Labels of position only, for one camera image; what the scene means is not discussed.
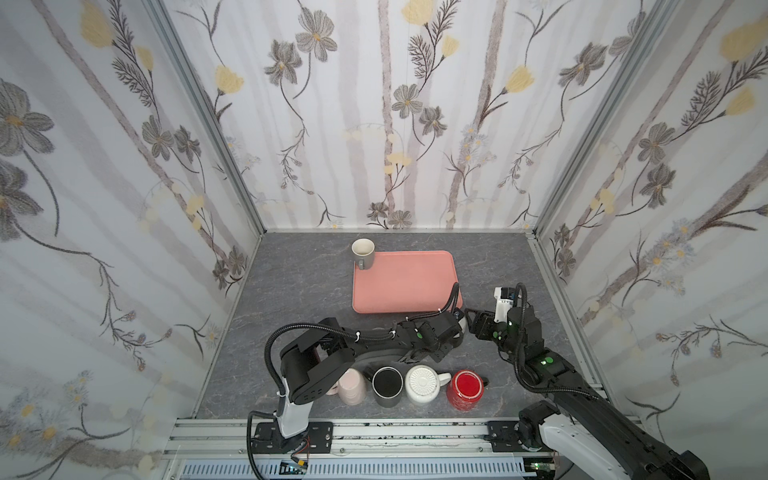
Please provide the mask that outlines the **pink plastic tray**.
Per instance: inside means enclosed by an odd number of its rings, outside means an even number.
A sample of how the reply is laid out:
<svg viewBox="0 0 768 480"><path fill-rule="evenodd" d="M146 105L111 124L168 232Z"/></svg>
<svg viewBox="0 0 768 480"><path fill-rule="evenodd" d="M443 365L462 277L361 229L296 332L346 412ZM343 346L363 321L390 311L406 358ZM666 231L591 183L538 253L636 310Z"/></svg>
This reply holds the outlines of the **pink plastic tray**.
<svg viewBox="0 0 768 480"><path fill-rule="evenodd" d="M371 268L353 269L352 308L359 314L435 312L457 282L445 250L379 252Z"/></svg>

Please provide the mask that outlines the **light grey mug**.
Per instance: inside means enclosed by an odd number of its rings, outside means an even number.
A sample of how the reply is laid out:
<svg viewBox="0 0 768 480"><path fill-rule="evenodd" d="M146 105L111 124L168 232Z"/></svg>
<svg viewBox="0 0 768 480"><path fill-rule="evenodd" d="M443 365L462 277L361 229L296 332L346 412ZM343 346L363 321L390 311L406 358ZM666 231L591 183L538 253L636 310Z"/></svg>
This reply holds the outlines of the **light grey mug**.
<svg viewBox="0 0 768 480"><path fill-rule="evenodd" d="M359 238L351 245L354 264L358 270L368 270L375 261L375 243L368 238Z"/></svg>

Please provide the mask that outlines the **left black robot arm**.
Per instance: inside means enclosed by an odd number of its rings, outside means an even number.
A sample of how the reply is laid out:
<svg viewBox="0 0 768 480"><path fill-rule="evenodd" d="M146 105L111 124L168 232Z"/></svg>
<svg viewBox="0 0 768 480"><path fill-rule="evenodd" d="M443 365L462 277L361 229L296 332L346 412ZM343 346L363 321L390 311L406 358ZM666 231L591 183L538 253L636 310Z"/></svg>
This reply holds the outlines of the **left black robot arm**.
<svg viewBox="0 0 768 480"><path fill-rule="evenodd" d="M284 325L269 335L263 358L267 373L278 389L275 413L251 411L247 417L246 455L255 478L263 477L256 465L254 419L276 428L275 450L286 453L309 441L309 413L313 402L355 364L370 361L417 363L427 357L439 362L464 337L465 318L458 306L460 287L454 283L446 304L435 312L410 315L389 329L343 328L334 317L319 322Z"/></svg>

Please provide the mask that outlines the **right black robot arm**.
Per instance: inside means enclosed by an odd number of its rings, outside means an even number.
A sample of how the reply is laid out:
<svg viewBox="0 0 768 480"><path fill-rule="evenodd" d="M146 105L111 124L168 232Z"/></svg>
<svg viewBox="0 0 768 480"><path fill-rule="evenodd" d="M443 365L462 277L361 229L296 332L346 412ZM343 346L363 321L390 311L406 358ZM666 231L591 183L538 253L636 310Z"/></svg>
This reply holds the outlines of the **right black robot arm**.
<svg viewBox="0 0 768 480"><path fill-rule="evenodd" d="M707 479L704 462L654 438L546 346L524 284L499 287L493 311L467 309L468 331L493 342L518 384L541 395L519 413L517 439L550 449L594 479Z"/></svg>

